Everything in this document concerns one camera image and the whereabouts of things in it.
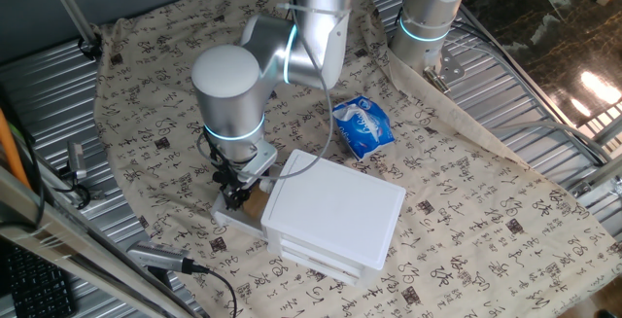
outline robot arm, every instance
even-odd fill
[[[391,51],[422,75],[440,69],[440,50],[462,0],[405,0]]]
[[[438,69],[440,49],[462,0],[405,0],[392,51],[418,73]],[[274,88],[322,81],[301,42],[304,35],[328,89],[338,80],[346,48],[351,0],[291,0],[298,26],[268,16],[249,19],[240,46],[207,50],[192,68],[205,137],[219,171],[225,202],[237,209],[276,160],[263,140],[263,111]]]
[[[338,80],[348,26],[348,15],[339,13],[349,10],[350,2],[291,0],[299,29],[290,20],[254,16],[240,46],[217,46],[194,63],[192,83],[205,136],[212,158],[221,162],[214,177],[228,207],[239,207],[257,180],[239,172],[259,175],[276,159],[276,150],[263,140],[264,106],[274,88],[281,83],[322,88],[300,34],[328,88]]]

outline metal rod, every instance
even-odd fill
[[[38,196],[3,168],[0,168],[0,190],[3,191],[3,207],[13,209],[29,221],[35,218]],[[110,239],[71,206],[71,200],[67,199],[65,194],[55,190],[49,190],[49,193],[54,199],[54,207],[47,205],[45,208],[39,230],[28,233],[21,229],[7,228],[0,231],[0,236],[7,237],[68,271],[76,269],[73,272],[82,276],[84,280],[91,281],[110,295],[151,317],[199,317],[199,314],[152,275],[142,270],[123,251],[114,249],[115,245],[112,245]],[[50,245],[44,241],[45,239],[56,241]],[[93,272],[85,267],[79,269],[80,264],[75,262],[71,265],[76,254],[80,254],[101,270]],[[102,273],[117,279],[108,280],[101,275]]]
[[[600,145],[605,145],[620,133],[622,133],[622,115],[605,126],[605,128],[598,132],[592,139]]]
[[[74,25],[76,25],[76,28],[85,42],[91,46],[96,45],[97,38],[95,37],[95,33],[90,28],[90,24],[86,21],[85,15],[80,10],[76,0],[60,0],[60,2],[65,7],[67,14],[69,14],[69,17],[74,22]]]

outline patterned cloth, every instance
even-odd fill
[[[283,18],[284,1],[182,0],[101,27],[94,112],[115,178],[153,241],[190,250],[231,282],[238,317],[554,317],[622,270],[620,249],[585,208],[389,52],[371,0],[352,2],[331,98],[371,98],[396,142],[356,161],[335,131],[326,158],[407,189],[380,277],[366,291],[344,286],[219,227],[214,168],[195,147],[190,68],[206,49],[236,43],[250,16]],[[327,107],[320,90],[275,89],[265,138],[278,163],[295,148],[322,149]],[[180,280],[212,316],[232,314],[214,277]]]

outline metal grating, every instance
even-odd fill
[[[122,250],[137,240],[149,240],[127,204],[110,171],[93,121],[97,64],[68,43],[0,68],[0,83],[16,106],[24,125],[36,138],[35,149],[52,166],[67,162],[66,142],[82,142],[88,177],[81,183],[104,191],[105,200],[93,201],[84,211]],[[192,309],[201,307],[173,273],[175,294]],[[86,281],[70,279],[80,317],[134,317],[142,313]],[[0,318],[15,317],[10,296],[0,299]]]
[[[374,0],[389,34],[401,0]],[[486,45],[460,30],[449,40],[469,47]],[[553,120],[530,86],[499,62],[480,51],[451,45],[451,53],[466,70],[465,76],[449,84],[458,105],[484,126]],[[37,138],[37,151],[53,166],[67,161],[65,142],[82,142],[88,177],[84,184],[105,192],[106,200],[94,201],[83,214],[110,236],[123,250],[136,240],[149,240],[117,186],[92,119],[97,67],[84,58],[76,43],[68,43],[0,68],[0,82],[16,103],[24,124]],[[595,170],[559,131],[524,129],[500,136],[521,158],[546,177],[568,188]],[[622,199],[603,185],[579,201],[588,207],[618,240],[622,240]],[[175,293],[195,310],[200,309],[190,293],[171,275]],[[76,317],[142,317],[122,301],[77,277],[72,279],[79,313]],[[0,318],[15,317],[10,297],[0,299]]]

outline white box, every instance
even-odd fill
[[[294,150],[281,173],[314,158]],[[384,266],[404,195],[402,187],[321,159],[275,184],[261,217],[268,251],[366,288]]]

